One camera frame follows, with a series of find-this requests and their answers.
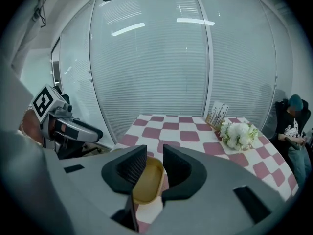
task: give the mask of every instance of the blue hair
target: blue hair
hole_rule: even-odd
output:
[[[291,96],[291,98],[288,100],[288,105],[293,106],[296,111],[302,111],[303,109],[302,99],[297,94]]]

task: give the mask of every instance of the plastic container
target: plastic container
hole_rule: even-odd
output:
[[[147,165],[133,189],[134,203],[146,205],[160,194],[164,180],[164,167],[159,159],[147,156]]]

